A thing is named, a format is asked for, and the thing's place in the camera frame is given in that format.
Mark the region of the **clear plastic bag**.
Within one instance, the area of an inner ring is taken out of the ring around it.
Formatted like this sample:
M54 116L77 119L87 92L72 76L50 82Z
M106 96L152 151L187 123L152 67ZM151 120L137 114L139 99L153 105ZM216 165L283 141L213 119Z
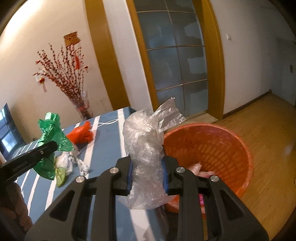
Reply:
M122 133L133 165L132 189L120 201L129 209L154 209L173 199L163 185L164 132L184 120L173 97L155 112L139 110L125 120Z

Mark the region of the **dark green plastic bag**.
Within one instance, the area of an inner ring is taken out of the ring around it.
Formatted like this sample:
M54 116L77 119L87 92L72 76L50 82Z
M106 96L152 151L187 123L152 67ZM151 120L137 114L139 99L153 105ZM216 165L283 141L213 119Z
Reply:
M43 120L38 121L42 136L36 147L43 147L41 160L34 166L34 170L41 177L54 180L54 158L56 151L70 152L74 149L71 141L61 129L60 116L57 113L47 112Z

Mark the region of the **magenta plastic bag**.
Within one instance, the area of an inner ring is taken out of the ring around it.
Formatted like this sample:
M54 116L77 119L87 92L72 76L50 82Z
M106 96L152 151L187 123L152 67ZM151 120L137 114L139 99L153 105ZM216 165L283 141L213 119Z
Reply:
M202 168L201 163L196 163L189 166L188 170L190 170L196 176L203 177L203 178L209 178L210 176L215 175L214 171L205 172L205 171L201 171L201 168ZM202 194L199 194L199 202L200 202L202 213L205 213L205 205L204 205L204 199Z

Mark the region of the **black flat television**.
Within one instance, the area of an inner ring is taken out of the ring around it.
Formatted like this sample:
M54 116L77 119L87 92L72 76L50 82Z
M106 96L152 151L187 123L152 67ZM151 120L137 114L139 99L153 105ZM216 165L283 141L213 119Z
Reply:
M8 161L18 148L25 145L25 142L16 127L7 103L1 109L0 119L1 153Z

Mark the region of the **blue striped tablecloth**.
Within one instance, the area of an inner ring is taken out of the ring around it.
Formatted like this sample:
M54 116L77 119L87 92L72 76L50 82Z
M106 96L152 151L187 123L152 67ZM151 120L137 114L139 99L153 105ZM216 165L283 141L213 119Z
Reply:
M99 176L115 166L125 155L122 128L125 119L134 112L122 108L90 119L94 140L80 147L80 159L89 167L87 178ZM80 174L74 167L62 187L56 182L40 177L34 169L22 174L16 183L21 188L29 217L36 222L49 205ZM119 200L116 201L116 228L118 240L166 240L169 226L164 209L130 210Z

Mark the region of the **light green plastic bag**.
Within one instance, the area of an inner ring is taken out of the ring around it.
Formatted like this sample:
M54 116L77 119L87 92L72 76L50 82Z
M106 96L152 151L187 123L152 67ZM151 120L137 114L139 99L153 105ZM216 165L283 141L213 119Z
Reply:
M55 168L56 186L61 187L66 180L66 169L64 167Z

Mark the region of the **orange plastic waste basket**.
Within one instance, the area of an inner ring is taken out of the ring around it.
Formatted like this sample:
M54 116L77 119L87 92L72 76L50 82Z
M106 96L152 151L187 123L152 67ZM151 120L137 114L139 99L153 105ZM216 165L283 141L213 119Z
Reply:
M238 196L245 193L253 174L253 159L243 140L234 132L210 123L179 126L164 135L166 155L197 173L214 172Z

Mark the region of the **white printed plastic bag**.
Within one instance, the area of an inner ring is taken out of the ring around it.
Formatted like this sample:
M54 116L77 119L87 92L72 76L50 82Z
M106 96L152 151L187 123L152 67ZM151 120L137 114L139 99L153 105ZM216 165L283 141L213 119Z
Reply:
M55 168L65 171L65 176L70 175L73 167L77 166L81 176L89 173L89 166L80 159L80 151L73 150L71 152L63 152L55 158Z

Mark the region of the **orange-red plastic bag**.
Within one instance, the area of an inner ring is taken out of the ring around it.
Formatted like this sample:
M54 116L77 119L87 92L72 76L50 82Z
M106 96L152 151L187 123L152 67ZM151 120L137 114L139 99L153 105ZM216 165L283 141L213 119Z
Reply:
M74 128L66 137L75 145L92 142L94 135L90 122L86 121L84 125Z

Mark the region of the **glass floor vase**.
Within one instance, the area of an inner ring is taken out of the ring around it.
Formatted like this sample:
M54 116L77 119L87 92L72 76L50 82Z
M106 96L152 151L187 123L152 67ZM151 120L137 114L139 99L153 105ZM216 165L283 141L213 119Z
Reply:
M79 116L83 121L93 118L93 113L90 108L87 91L84 91L80 96L70 99Z

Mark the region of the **red berry branch bouquet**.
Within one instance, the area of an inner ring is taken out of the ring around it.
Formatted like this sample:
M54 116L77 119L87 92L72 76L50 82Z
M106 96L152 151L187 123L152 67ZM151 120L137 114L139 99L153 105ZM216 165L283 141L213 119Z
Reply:
M50 53L45 50L38 51L36 61L39 70L33 75L37 82L45 84L52 81L70 100L81 101L84 96L84 54L80 44L61 47L54 50L49 44Z

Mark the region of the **red hanging tassel ornament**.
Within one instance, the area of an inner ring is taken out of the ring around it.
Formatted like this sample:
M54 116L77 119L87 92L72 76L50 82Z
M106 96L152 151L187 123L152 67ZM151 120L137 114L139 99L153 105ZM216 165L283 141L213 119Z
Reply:
M75 45L80 43L80 39L78 38L77 31L65 35L64 42L65 42L66 48L72 48L74 50L74 63L75 63L74 70L79 70L80 69L80 60L79 60L79 58L76 54L76 50L74 48Z

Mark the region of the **frosted glass sliding door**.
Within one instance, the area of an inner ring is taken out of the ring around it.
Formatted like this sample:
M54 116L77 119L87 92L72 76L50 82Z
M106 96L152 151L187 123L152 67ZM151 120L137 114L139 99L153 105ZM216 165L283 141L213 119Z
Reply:
M203 34L192 1L134 1L159 104L175 99L185 116L208 109Z

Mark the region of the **small white wall switch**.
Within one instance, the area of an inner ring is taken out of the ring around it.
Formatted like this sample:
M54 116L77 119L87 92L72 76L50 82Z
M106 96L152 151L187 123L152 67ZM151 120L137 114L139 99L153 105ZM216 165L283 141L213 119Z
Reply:
M227 40L232 40L231 36L229 34L226 34L226 38L227 38Z

